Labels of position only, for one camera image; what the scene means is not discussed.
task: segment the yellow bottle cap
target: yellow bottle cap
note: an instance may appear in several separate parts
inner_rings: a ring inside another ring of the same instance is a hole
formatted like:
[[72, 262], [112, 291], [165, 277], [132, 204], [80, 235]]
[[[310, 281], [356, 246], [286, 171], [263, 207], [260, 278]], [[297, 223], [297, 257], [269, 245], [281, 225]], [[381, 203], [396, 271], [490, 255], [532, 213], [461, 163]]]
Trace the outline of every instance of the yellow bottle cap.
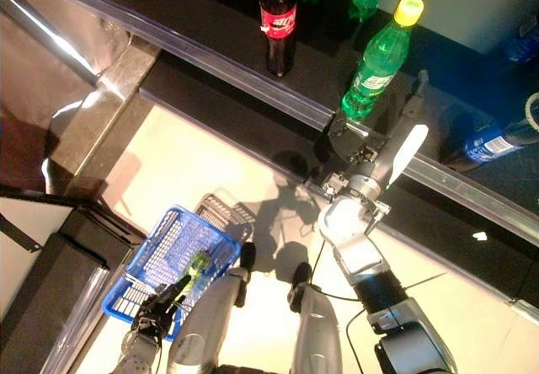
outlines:
[[422, 0], [401, 0], [395, 11], [395, 21], [401, 26], [416, 24], [423, 12]]

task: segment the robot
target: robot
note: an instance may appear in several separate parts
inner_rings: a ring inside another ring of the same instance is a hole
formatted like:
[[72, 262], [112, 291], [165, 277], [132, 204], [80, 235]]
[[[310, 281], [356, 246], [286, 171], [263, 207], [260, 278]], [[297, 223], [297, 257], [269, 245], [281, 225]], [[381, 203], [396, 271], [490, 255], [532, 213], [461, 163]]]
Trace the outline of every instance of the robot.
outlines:
[[[324, 188], [333, 201], [320, 212], [318, 228], [363, 304], [373, 331], [381, 335], [374, 350], [382, 372], [456, 374], [446, 344], [368, 238], [390, 211], [378, 197], [405, 169], [428, 132], [428, 127], [419, 122], [426, 74], [420, 73], [419, 80], [419, 88], [386, 140], [379, 146], [364, 140], [346, 173], [327, 179]], [[333, 134], [346, 135], [356, 128], [349, 120], [337, 120]], [[168, 374], [220, 372], [217, 359], [230, 312], [234, 305], [241, 307], [244, 303], [254, 258], [254, 245], [245, 243], [239, 267], [212, 283], [196, 303], [170, 348]], [[329, 299], [310, 284], [311, 273], [308, 264], [300, 264], [288, 295], [291, 310], [301, 316], [291, 374], [341, 374], [337, 318]], [[188, 281], [189, 277], [183, 278], [141, 306], [113, 374], [150, 373], [161, 338], [168, 332], [178, 306], [174, 299]]]

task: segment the coca-cola bottle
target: coca-cola bottle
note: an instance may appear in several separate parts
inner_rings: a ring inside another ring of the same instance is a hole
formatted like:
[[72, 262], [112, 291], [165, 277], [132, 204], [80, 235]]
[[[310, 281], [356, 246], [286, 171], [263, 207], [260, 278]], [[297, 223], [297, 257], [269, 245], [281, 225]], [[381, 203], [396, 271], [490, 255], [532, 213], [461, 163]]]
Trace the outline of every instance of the coca-cola bottle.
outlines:
[[260, 28], [267, 40], [266, 63], [278, 77], [290, 71], [294, 62], [296, 5], [297, 0], [260, 0]]

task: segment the blue label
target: blue label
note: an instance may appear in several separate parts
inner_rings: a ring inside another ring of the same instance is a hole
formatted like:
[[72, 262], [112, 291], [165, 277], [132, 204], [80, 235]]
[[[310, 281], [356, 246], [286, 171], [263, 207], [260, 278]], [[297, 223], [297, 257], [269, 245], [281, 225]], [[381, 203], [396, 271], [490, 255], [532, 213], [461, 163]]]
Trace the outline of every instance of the blue label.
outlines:
[[509, 144], [498, 127], [489, 127], [478, 131], [464, 144], [464, 153], [471, 160], [479, 163], [491, 161], [520, 147]]

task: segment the bottle label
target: bottle label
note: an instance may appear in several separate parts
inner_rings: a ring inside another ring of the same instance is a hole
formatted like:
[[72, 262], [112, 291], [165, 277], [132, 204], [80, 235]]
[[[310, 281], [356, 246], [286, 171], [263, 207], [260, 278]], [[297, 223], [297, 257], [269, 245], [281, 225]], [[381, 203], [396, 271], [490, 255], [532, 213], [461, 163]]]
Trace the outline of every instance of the bottle label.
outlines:
[[296, 27], [296, 5], [290, 11], [283, 14], [271, 14], [260, 7], [262, 13], [262, 25], [260, 29], [269, 37], [284, 39]]
[[364, 61], [354, 78], [354, 89], [359, 90], [364, 96], [377, 96], [381, 94], [386, 86], [392, 81], [395, 74], [379, 77], [374, 70], [368, 67]]
[[483, 163], [499, 158], [520, 147], [509, 144], [498, 127], [483, 129], [464, 145], [464, 153], [471, 160]]

